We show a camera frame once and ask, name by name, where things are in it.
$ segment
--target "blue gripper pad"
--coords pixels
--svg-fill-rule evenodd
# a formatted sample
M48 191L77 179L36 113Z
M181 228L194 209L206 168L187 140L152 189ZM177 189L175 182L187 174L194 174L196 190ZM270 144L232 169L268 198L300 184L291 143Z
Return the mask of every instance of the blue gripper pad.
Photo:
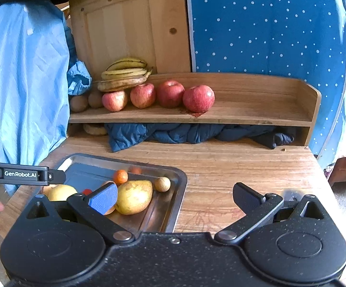
M117 186L111 182L107 183L87 195L85 201L103 215L117 202Z

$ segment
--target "overripe banana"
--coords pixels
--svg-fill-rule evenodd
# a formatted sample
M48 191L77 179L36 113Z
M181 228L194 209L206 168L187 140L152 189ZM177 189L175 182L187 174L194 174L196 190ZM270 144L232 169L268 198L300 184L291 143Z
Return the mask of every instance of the overripe banana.
M131 68L123 70L109 70L101 74L104 81L122 79L130 76L144 76L148 71L145 68Z
M129 68L146 68L146 66L147 66L147 63L142 59L127 57L127 58L116 60L113 64L111 64L107 68L107 71L122 70L122 69L129 69Z
M138 76L126 77L118 80L101 81L97 83L97 88L99 91L102 91L104 93L122 91L124 89L140 85L146 82L146 80L147 78L145 76Z
M83 124L84 131L90 135L103 136L108 134L104 124L99 123L85 123Z

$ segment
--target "screw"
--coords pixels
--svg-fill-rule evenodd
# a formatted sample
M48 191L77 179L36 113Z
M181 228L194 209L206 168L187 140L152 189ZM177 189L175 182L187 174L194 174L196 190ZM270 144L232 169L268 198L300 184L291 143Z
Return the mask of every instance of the screw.
M170 239L170 242L171 242L172 244L179 244L179 243L181 243L181 241L180 241L179 238L174 238L174 237Z
M231 241L237 238L237 234L233 231L224 230L218 232L218 237L224 241Z
M113 234L113 238L118 241L127 241L132 238L132 233L128 231L117 231Z

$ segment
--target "blue polka dot fabric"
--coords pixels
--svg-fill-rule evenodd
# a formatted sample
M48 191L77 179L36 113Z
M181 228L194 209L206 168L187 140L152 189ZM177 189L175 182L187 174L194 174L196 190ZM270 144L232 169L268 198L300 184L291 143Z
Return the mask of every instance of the blue polka dot fabric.
M188 8L193 71L299 78L321 92L310 149L321 167L332 163L346 123L346 0L188 0Z

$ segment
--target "wood grain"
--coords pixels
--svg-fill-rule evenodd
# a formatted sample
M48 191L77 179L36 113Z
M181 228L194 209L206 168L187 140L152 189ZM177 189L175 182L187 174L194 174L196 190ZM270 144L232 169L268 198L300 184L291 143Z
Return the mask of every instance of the wood grain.
M191 71L185 0L69 3L77 54L94 81L127 56L144 59L160 73Z
M213 107L194 117L185 109L154 105L138 109L131 104L119 112L105 108L88 109L70 116L70 123L226 123L310 127L318 113L318 91L297 79L238 73L156 74L148 81L156 87L176 79L189 88L199 84L212 87Z
M232 143L214 140L196 145L143 142L112 153L107 137L77 134L51 152L42 165L54 165L76 152L166 165L184 171L188 186L176 232L209 231L214 234L243 217L232 197L234 183L241 181L260 193L315 194L346 237L345 221L323 171L310 150L302 146L270 150L250 140ZM0 215L2 237L19 216L30 194L31 188L22 186L8 202ZM346 284L346 269L341 279Z

